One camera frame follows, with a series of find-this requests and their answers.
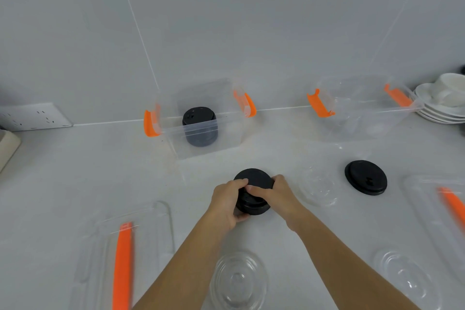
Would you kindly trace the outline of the person's right hand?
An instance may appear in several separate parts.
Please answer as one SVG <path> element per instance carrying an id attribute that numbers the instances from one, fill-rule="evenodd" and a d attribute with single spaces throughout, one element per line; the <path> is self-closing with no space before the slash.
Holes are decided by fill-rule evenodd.
<path id="1" fill-rule="evenodd" d="M 299 226 L 305 220 L 308 210 L 295 196 L 283 175 L 276 175 L 273 177 L 273 180 L 272 198 L 266 201 L 271 209 L 285 220 L 289 229 L 298 232 Z"/>

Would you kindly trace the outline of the person's left hand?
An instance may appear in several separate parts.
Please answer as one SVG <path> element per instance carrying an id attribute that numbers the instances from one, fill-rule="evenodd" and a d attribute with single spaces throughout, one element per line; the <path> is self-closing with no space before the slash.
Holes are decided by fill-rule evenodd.
<path id="1" fill-rule="evenodd" d="M 229 192 L 228 182 L 215 187 L 210 205 L 206 211 L 208 219 L 223 232 L 230 231 L 237 223 L 245 221 L 249 214 L 235 214 L 239 192 Z"/>

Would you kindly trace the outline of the black cup lid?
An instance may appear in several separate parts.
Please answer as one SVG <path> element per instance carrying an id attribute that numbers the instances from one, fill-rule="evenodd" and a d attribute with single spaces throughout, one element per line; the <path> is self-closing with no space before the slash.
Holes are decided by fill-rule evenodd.
<path id="1" fill-rule="evenodd" d="M 234 180 L 248 179 L 248 184 L 261 189 L 272 189 L 274 180 L 264 171 L 257 168 L 249 168 L 236 174 Z"/>
<path id="2" fill-rule="evenodd" d="M 384 171 L 367 160 L 348 163 L 345 176 L 354 189 L 366 195 L 381 195 L 387 189 L 387 176 Z"/>

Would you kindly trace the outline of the stack of black cup lids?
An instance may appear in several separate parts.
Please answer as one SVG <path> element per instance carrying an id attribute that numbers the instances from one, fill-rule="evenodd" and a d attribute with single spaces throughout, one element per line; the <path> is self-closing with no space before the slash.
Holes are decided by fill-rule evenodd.
<path id="1" fill-rule="evenodd" d="M 253 196 L 245 188 L 242 188 L 238 192 L 236 209 L 244 214 L 258 216 L 267 212 L 270 209 L 270 205 L 263 198 Z"/>
<path id="2" fill-rule="evenodd" d="M 216 114 L 208 107 L 194 107 L 187 110 L 182 118 L 186 140 L 194 147 L 206 147 L 218 138 Z"/>

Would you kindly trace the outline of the person's right forearm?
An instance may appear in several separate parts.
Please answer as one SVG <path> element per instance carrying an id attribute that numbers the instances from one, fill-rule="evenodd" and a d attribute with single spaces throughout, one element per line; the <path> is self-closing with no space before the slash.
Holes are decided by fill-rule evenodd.
<path id="1" fill-rule="evenodd" d="M 338 310 L 420 310 L 304 207 L 286 217 Z"/>

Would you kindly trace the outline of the person's left forearm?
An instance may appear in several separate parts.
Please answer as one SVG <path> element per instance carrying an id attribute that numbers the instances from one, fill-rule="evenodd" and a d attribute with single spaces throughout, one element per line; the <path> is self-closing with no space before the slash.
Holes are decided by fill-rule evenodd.
<path id="1" fill-rule="evenodd" d="M 132 310 L 201 310 L 234 217 L 208 209 Z"/>

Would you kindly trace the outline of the clear storage box orange latches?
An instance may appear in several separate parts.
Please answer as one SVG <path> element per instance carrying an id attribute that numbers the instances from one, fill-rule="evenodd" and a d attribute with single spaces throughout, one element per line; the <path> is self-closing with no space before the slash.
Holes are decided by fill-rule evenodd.
<path id="1" fill-rule="evenodd" d="M 186 140 L 182 118 L 194 107 L 208 107 L 216 114 L 218 138 L 210 146 L 194 147 Z M 154 107 L 144 113 L 143 127 L 147 137 L 161 137 L 175 157 L 183 160 L 239 146 L 245 120 L 256 113 L 254 102 L 238 81 L 188 82 L 178 90 L 157 95 Z"/>
<path id="2" fill-rule="evenodd" d="M 402 81 L 387 75 L 329 76 L 309 86 L 312 137 L 323 142 L 385 136 L 425 103 Z"/>

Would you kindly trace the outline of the clear plastic cup lid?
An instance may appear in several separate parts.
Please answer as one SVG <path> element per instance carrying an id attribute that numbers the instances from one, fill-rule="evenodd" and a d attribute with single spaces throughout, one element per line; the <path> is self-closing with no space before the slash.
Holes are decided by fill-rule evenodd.
<path id="1" fill-rule="evenodd" d="M 421 310 L 442 310 L 442 295 L 431 276 L 413 259 L 395 249 L 380 249 L 373 266 Z"/>
<path id="2" fill-rule="evenodd" d="M 338 200 L 333 177 L 321 167 L 305 166 L 298 174 L 298 187 L 306 204 L 329 207 Z"/>
<path id="3" fill-rule="evenodd" d="M 220 257 L 209 295 L 215 310 L 261 310 L 267 288 L 262 260 L 248 250 L 239 250 Z"/>

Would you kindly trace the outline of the stack of white saucers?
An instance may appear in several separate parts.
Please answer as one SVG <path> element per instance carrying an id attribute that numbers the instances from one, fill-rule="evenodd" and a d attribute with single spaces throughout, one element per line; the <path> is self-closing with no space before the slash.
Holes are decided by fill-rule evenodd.
<path id="1" fill-rule="evenodd" d="M 420 84 L 414 90 L 415 95 L 421 99 L 425 107 L 417 112 L 421 117 L 439 124 L 465 124 L 465 106 L 447 107 L 433 103 L 429 94 L 432 84 Z"/>

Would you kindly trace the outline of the white cup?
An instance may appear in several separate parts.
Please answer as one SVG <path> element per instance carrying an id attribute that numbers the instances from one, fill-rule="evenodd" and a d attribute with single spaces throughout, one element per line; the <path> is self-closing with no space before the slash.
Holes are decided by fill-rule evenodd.
<path id="1" fill-rule="evenodd" d="M 465 105 L 465 76 L 456 73 L 442 74 L 430 89 L 433 102 L 447 107 Z"/>

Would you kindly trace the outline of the white wall socket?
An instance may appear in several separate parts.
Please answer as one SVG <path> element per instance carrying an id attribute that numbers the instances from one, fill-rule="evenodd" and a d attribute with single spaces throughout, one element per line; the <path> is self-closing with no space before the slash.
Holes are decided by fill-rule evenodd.
<path id="1" fill-rule="evenodd" d="M 0 127 L 11 132 L 72 127 L 73 124 L 51 102 L 0 106 Z"/>

